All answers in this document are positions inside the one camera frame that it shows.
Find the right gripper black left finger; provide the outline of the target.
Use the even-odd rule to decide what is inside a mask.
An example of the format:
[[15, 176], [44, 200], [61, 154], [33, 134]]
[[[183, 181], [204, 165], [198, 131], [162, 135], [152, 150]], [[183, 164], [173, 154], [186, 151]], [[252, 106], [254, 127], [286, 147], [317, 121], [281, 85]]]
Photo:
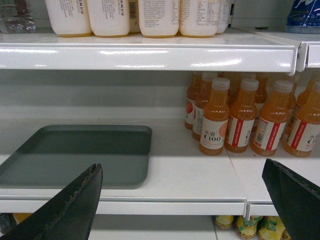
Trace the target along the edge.
[[2, 240], [87, 240], [100, 200], [103, 168], [95, 163]]

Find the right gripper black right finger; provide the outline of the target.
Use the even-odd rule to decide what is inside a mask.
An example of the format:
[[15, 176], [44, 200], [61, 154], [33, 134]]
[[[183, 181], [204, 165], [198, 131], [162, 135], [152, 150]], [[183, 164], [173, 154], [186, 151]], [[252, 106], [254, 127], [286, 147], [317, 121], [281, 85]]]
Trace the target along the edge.
[[267, 158], [262, 179], [293, 240], [320, 238], [320, 187], [278, 161]]

